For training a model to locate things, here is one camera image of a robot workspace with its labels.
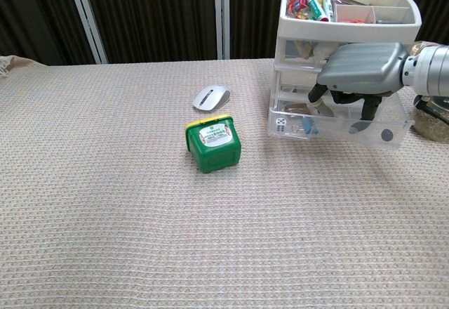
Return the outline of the right black grey robot hand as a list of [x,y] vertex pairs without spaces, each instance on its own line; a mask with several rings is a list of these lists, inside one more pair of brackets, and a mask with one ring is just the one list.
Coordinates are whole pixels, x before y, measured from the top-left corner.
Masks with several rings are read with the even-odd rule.
[[329,56],[308,100],[318,107],[327,92],[336,104],[362,99],[361,118],[349,128],[350,133],[362,132],[374,120],[382,99],[404,87],[402,71],[408,56],[399,42],[345,44]]

